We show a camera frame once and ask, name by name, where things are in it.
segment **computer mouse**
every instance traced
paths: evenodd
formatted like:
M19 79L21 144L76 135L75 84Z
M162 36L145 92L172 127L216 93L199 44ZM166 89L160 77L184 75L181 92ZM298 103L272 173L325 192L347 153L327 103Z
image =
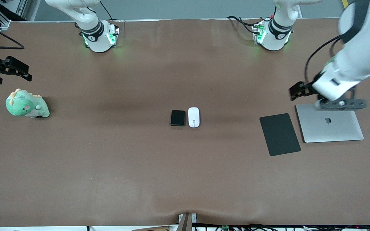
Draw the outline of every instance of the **computer mouse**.
M199 127L199 109L197 107L188 109L188 124L190 127Z

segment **wire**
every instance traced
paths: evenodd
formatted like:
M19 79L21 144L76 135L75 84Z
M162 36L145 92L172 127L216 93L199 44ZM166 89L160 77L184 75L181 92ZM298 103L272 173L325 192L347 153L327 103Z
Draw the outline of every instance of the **wire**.
M264 231L266 231L266 229L265 229L265 228L270 229L270 230L272 230L272 231L278 231L278 230L276 230L276 229L274 229L274 228L271 228L271 227L269 227L269 226L267 226L267 225L260 225L260 224L252 224L252 225L249 225L249 227L258 228L258 229L261 229L261 230L264 230Z
M348 225L348 226L343 227L343 228L334 228L334 227L331 227L331 226L327 226L327 227L309 226L308 231L343 231L346 228L352 228L352 227L355 227L355 228L358 228L358 229L367 229L367 230L370 231L370 227L364 226L364 225Z
M90 10L90 11L92 11L92 12L94 12L94 13L97 13L97 12L95 12L95 10L93 10L93 9L91 9L89 7L87 7L87 9Z
M323 47L325 47L326 45L330 44L331 42L335 41L336 39L340 38L340 35L336 36L335 38L332 38L331 40L327 41L326 43L324 43L322 46L320 46L319 48L316 49L316 51L314 51L314 53L311 54L311 56L308 58L308 60L306 61L306 64L305 64L305 69L304 69L304 78L305 78L305 82L306 84L309 83L309 79L308 79L308 66L309 66L309 61L311 60L311 58L316 54L318 53L318 51L320 51Z
M112 16L110 15L109 11L108 11L108 10L107 10L107 8L104 6L104 3L102 3L102 2L100 2L100 3L101 3L101 5L102 5L102 7L105 9L105 11L108 13L108 15L109 15L109 20L116 20L116 19L112 18Z
M255 25L255 24L257 24L257 23L259 23L259 22L255 22L255 23L247 23L247 22L244 22L243 20L242 20L242 18L241 17L235 17L235 16L228 16L228 17L226 17L227 19L235 19L236 21L238 21L239 23L242 23L242 25L245 27L245 29L247 30L247 31L249 31L249 32L251 32L251 33L253 33L253 34L256 34L256 35L259 35L260 33L258 33L258 32L253 32L253 31L251 31L247 26L253 26L253 25ZM271 21L272 20L272 18L270 18L270 19L263 19L262 17L260 17L260 19L262 20L262 21L265 21L265 22L269 22L269 21Z
M340 40L342 40L342 38L338 38L337 40L335 40L335 42L333 42L333 44L330 46L330 48L329 48L329 55L331 56L331 57L334 57L335 56L335 54L333 53L333 48L335 47L335 44L337 43L337 42L339 42Z
M5 38L9 39L10 41L13 41L15 44L17 44L19 46L19 47L1 47L0 46L0 49L22 50L22 49L25 48L22 44L20 44L19 42L15 41L12 38L10 38L8 35L2 34L1 32L0 32L0 35L4 36Z
M249 23L247 23L247 22L242 21L242 18L241 18L241 17L236 18L235 16L229 16L229 17L227 17L227 18L228 18L228 19L236 19L238 22L242 23L242 25L245 27L245 29L246 29L247 31L249 31L249 32L251 32L251 33L253 33L253 34L259 35L259 33L258 33L258 32L253 32L253 31L251 31L251 30L247 27L247 26L253 26L253 24L249 24Z

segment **black strap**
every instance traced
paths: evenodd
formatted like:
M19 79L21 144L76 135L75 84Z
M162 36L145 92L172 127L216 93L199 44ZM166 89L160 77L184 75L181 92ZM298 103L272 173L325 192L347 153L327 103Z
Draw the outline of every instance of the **black strap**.
M347 32L341 35L344 44L361 31L362 26L365 23L370 0L354 0L351 4L355 4L354 24Z
M98 38L103 34L104 32L104 25L101 23L101 21L98 22L98 24L90 30L83 30L81 31L84 34L84 37L87 38L89 41L98 41Z
M271 22L273 22L273 24L277 27L277 28L279 28L279 29L281 29L281 30L290 30L290 29L292 29L292 26L293 25L291 25L291 26L283 26L283 25L279 25L278 23L276 23L276 21L275 21L275 19L274 18L272 18L272 21Z
M275 22L275 21L272 20L271 22L269 22L269 32L271 32L275 36L275 39L277 39L277 40L284 39L291 32L290 29L292 28L292 26L285 27L285 28L288 28L288 30L285 31L285 32L281 32L281 31L278 31L277 29L275 29L273 27L272 22Z

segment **brown table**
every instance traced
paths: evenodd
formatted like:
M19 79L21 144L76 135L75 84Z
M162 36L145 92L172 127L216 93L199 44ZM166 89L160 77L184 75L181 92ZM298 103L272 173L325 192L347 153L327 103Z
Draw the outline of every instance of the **brown table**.
M269 52L229 21L128 22L104 54L72 23L12 23L25 50L0 58L34 79L0 85L0 226L159 225L184 211L219 224L370 224L370 105L357 111L363 141L300 141L272 157L260 127L289 113L302 140L294 105L316 98L290 102L288 88L336 23L298 20ZM317 54L310 75L328 59ZM10 115L16 88L44 96L51 116ZM370 103L370 78L358 90ZM189 107L201 127L171 127L171 110Z

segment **green dinosaur plush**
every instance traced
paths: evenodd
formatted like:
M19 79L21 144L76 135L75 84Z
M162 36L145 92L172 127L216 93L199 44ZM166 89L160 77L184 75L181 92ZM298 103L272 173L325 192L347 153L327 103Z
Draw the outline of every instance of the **green dinosaur plush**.
M40 95L32 95L26 90L16 89L5 101L6 109L14 116L48 117L49 110Z

